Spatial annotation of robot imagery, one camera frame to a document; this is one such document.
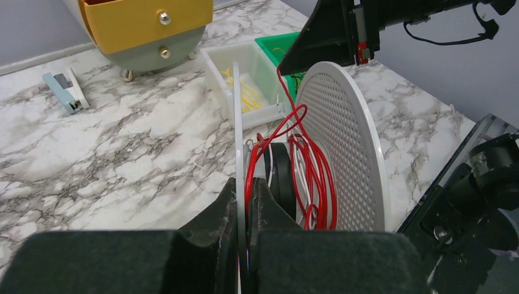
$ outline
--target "yellow drawer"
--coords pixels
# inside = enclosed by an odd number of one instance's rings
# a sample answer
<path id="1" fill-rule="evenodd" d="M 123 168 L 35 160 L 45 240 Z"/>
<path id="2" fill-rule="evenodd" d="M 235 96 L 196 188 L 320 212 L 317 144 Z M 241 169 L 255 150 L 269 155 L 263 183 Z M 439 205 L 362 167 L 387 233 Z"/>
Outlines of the yellow drawer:
<path id="1" fill-rule="evenodd" d="M 88 31 L 111 54 L 212 22 L 212 0 L 78 0 Z M 171 21 L 162 24 L 166 12 Z"/>

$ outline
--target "marble table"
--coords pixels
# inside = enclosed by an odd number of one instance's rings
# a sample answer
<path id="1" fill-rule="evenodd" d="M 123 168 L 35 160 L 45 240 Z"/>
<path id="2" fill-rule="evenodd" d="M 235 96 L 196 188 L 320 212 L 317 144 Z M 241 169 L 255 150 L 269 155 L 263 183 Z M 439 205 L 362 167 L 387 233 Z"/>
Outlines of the marble table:
<path id="1" fill-rule="evenodd" d="M 200 47 L 305 22 L 279 0 L 250 0 L 216 12 Z M 91 104 L 76 115 L 41 79 L 66 67 Z M 474 123 L 376 61 L 348 71 L 380 136 L 396 229 Z M 201 56 L 131 83 L 96 50 L 5 75 L 0 118 L 0 274 L 37 232 L 178 228 L 234 173 L 233 127 L 204 86 Z"/>

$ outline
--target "wall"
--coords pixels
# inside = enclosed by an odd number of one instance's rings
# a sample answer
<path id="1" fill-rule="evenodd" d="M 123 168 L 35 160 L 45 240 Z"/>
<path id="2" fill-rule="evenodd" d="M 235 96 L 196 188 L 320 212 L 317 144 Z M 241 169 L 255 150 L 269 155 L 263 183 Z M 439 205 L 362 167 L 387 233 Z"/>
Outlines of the wall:
<path id="1" fill-rule="evenodd" d="M 60 0 L 0 0 L 0 67 L 90 38 Z"/>
<path id="2" fill-rule="evenodd" d="M 317 0 L 282 0 L 310 15 Z M 491 112 L 519 126 L 519 4 L 499 16 L 490 6 L 479 5 L 480 15 L 494 18 L 500 30 L 494 40 L 439 47 L 411 39 L 402 25 L 380 33 L 381 51 L 375 56 L 446 104 L 453 104 L 473 121 Z M 470 6 L 432 16 L 431 21 L 410 27 L 417 36 L 440 42 L 475 37 L 483 29 Z"/>

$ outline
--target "drawer knob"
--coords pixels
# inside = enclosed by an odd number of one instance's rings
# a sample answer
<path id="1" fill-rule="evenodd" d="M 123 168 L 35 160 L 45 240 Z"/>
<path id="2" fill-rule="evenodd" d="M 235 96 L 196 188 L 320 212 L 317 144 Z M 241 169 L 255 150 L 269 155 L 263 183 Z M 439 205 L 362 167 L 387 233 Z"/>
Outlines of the drawer knob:
<path id="1" fill-rule="evenodd" d="M 171 52 L 169 49 L 167 49 L 166 46 L 161 46 L 159 48 L 159 54 L 160 54 L 160 57 L 162 57 L 164 59 L 168 59 L 171 56 Z"/>
<path id="2" fill-rule="evenodd" d="M 171 16 L 167 12 L 162 11 L 159 13 L 159 22 L 166 26 L 171 23 Z"/>

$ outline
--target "white perforated disc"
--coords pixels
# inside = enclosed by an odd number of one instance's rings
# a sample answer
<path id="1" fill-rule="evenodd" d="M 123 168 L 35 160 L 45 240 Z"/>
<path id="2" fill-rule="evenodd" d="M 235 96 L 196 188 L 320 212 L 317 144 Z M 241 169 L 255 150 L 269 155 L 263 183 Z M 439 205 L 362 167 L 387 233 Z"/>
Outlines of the white perforated disc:
<path id="1" fill-rule="evenodd" d="M 337 230 L 388 231 L 389 189 L 375 123 L 349 74 L 332 62 L 306 73 L 297 104 L 303 126 L 328 156 L 337 193 Z"/>

